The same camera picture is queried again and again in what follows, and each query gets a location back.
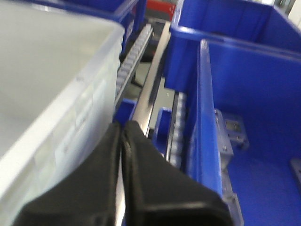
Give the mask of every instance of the metal rail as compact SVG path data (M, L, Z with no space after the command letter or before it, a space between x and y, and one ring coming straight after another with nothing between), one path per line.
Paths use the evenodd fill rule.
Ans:
M166 22L132 117L132 120L139 123L145 135L148 133L151 113L161 81L165 50L170 38L169 27L170 22Z
M146 50L146 47L150 42L152 31L153 28L150 24L145 25L118 70L116 81L115 110L118 110L120 107L122 98L125 95L125 90L128 84L131 82L137 66L139 65L140 60Z

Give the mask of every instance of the blue bin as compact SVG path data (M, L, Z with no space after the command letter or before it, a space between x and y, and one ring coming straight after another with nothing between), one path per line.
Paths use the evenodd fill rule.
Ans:
M118 121L122 127L132 118L136 101L130 99L123 99L119 109L117 109L113 121Z
M240 115L249 148L233 147L228 171L245 226L300 226L301 56L203 40L198 68L186 173L222 194L214 108Z
M171 113L171 109L165 107L159 110L154 134L152 136L152 143L163 155L166 154Z
M144 20L146 0L25 0L70 12L115 21L125 28L123 50L132 31L138 31Z
M202 39L301 52L301 32L277 7L244 0L179 0L170 33L165 87L186 93L196 81Z

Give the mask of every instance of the translucent plastic bin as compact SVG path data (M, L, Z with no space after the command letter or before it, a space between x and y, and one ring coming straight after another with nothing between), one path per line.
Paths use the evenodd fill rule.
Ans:
M146 0L25 0L71 12L97 16L120 23L125 28L123 49L132 31L144 20Z
M202 41L187 173L222 194L214 108L242 117L249 147L228 165L245 226L301 225L301 57Z
M0 2L0 225L93 150L112 121L123 28Z
M244 0L179 0L172 20L165 86L188 92L202 39L234 39L301 52L301 32L277 7Z

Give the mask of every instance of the metal rod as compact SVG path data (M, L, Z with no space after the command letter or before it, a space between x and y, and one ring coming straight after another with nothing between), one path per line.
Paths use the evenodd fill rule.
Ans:
M146 47L150 42L152 31L153 28L150 24L145 25L118 70L115 96L116 111L120 107L123 96L125 95L125 90L131 82Z
M170 38L169 27L170 22L166 22L132 117L132 120L139 123L145 135L148 133L151 113L161 81L165 50Z
M173 136L174 136L174 124L175 124L175 115L176 115L177 106L178 106L178 99L179 99L179 93L175 92L174 93L174 103L173 103L173 108L172 108L172 115L171 115L171 120L170 120L170 125L169 125L167 148L166 148L166 154L165 154L166 161L170 161L171 144L172 144Z

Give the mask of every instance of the metal guide rail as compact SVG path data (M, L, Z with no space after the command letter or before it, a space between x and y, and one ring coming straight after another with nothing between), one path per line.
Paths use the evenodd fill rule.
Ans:
M145 79L140 97L137 101L135 112L133 114L132 120L136 120L143 133L146 135L148 133L151 113L155 104L158 88L160 85L162 70L164 65L164 52L167 47L170 33L169 33L170 22L166 22L158 47L151 63L149 72ZM117 89L116 89L116 98L115 98L115 109L117 110L124 96L124 91L126 90L127 85L131 81L133 74L140 62L140 59L145 51L147 43L150 40L152 33L152 28L147 24L141 34L139 35L137 41L133 45L132 49L128 53L124 63L119 69L117 77ZM132 55L136 54L137 58L134 60L132 66L128 66L128 61L131 60ZM121 162L119 164L119 175L117 181L117 190L116 190L116 220L115 225L121 226L125 214L125 194L123 187L123 178L121 172Z
M132 120L139 123L145 135L148 133L151 113L162 77L165 50L170 38L169 27L170 22L166 22L132 117Z

